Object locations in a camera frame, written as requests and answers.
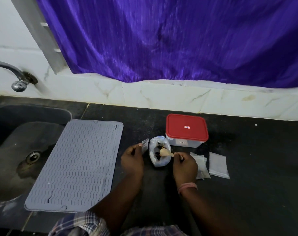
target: plaid shirt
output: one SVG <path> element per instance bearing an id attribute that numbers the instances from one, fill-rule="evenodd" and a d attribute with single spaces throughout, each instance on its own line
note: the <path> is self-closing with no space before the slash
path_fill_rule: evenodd
<path id="1" fill-rule="evenodd" d="M 60 219 L 48 236 L 110 236 L 104 219 L 80 212 Z M 121 236 L 186 236 L 176 225 L 131 228 Z"/>

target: black granite countertop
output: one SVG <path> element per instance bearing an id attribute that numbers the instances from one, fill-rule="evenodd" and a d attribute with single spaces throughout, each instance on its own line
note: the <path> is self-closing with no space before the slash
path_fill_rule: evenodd
<path id="1" fill-rule="evenodd" d="M 123 151 L 146 138 L 165 134 L 172 111 L 102 104 L 0 97 L 0 104 L 36 104 L 67 109 L 73 118 L 120 121 L 124 124 L 112 187 L 124 173 Z M 198 148 L 172 147 L 209 156 L 226 156 L 230 180 L 212 176 L 198 180 L 201 194 L 218 210 L 253 235 L 298 235 L 298 122 L 224 115 L 192 114 L 206 119 L 209 140 Z M 155 168 L 144 154 L 143 186 L 124 228 L 152 224 L 178 224 L 190 232 L 172 177 L 172 162 Z M 64 213 L 32 212 L 23 207 L 27 194 L 0 202 L 0 227 L 47 233 Z"/>

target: human hand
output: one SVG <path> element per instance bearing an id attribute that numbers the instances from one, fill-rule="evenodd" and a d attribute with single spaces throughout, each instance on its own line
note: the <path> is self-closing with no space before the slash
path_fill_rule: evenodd
<path id="1" fill-rule="evenodd" d="M 142 178 L 144 175 L 144 161 L 142 159 L 142 143 L 130 146 L 122 155 L 121 164 L 127 175 Z"/>
<path id="2" fill-rule="evenodd" d="M 180 156 L 184 158 L 184 161 L 180 162 Z M 191 155 L 186 152 L 174 153 L 173 175 L 177 187 L 183 183 L 195 183 L 197 171 L 198 165 Z"/>

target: plastic food container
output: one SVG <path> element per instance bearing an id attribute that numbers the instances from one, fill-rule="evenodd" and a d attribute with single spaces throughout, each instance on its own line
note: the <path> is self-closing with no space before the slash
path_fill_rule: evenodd
<path id="1" fill-rule="evenodd" d="M 196 148 L 208 140 L 208 130 L 202 117 L 169 114 L 165 131 L 170 145 Z"/>

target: purple curtain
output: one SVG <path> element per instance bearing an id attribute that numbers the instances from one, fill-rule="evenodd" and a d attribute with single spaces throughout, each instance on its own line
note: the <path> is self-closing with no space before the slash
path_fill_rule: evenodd
<path id="1" fill-rule="evenodd" d="M 298 0 L 37 0 L 73 73 L 298 86 Z"/>

